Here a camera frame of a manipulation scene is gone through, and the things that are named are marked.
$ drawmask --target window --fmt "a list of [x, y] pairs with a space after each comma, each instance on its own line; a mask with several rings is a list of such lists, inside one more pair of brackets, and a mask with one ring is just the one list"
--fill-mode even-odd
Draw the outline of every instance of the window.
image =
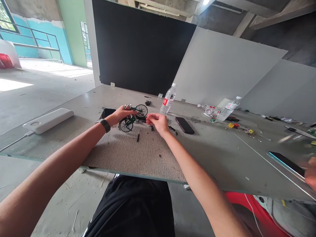
[[85, 45], [85, 49], [90, 49], [87, 23], [81, 21], [80, 25], [81, 25], [81, 33], [82, 33], [83, 44]]
[[12, 22], [12, 23], [14, 22], [4, 0], [0, 0], [0, 20], [2, 20], [0, 21], [1, 30], [7, 30], [7, 31], [19, 33], [18, 28], [15, 25], [3, 22], [3, 21]]

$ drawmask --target black board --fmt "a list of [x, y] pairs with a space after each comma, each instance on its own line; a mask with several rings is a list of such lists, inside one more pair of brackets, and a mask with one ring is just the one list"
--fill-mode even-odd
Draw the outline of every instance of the black board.
[[101, 83], [165, 95], [196, 25], [105, 0], [92, 6]]

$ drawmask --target hand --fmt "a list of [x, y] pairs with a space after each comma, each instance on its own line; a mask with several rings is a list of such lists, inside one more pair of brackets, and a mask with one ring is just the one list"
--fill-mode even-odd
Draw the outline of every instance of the hand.
[[310, 167], [305, 170], [305, 182], [316, 191], [316, 157], [312, 157], [308, 163]]
[[160, 136], [164, 137], [164, 135], [170, 133], [168, 128], [167, 117], [162, 114], [148, 114], [146, 118], [146, 123], [148, 125], [155, 125], [155, 128], [159, 132]]
[[115, 124], [118, 124], [121, 119], [135, 114], [137, 114], [137, 111], [129, 110], [129, 107], [126, 107], [126, 109], [124, 109], [124, 105], [122, 105], [113, 114], [106, 117], [105, 120], [112, 127]]

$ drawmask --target white power bank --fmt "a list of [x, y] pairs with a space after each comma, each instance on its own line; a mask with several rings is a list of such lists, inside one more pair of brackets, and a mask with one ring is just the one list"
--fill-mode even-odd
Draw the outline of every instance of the white power bank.
[[74, 116], [73, 111], [60, 108], [42, 117], [27, 122], [23, 125], [23, 127], [34, 131], [37, 134], [42, 134], [71, 116]]

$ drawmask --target smartphone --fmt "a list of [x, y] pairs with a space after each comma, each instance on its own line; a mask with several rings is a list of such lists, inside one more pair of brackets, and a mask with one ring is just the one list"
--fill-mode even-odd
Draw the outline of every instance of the smartphone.
[[100, 116], [100, 119], [105, 119], [109, 115], [113, 114], [115, 111], [116, 111], [115, 109], [104, 109]]
[[188, 122], [182, 118], [182, 117], [176, 117], [175, 120], [181, 127], [181, 129], [188, 134], [194, 134], [194, 130], [191, 128], [191, 126], [188, 124]]
[[283, 164], [285, 164], [287, 167], [289, 167], [292, 171], [294, 171], [296, 174], [298, 174], [300, 177], [304, 179], [305, 171], [299, 167], [298, 165], [294, 164], [292, 161], [290, 161], [285, 156], [281, 155], [280, 153], [269, 151], [270, 155], [272, 155], [273, 158], [281, 161]]

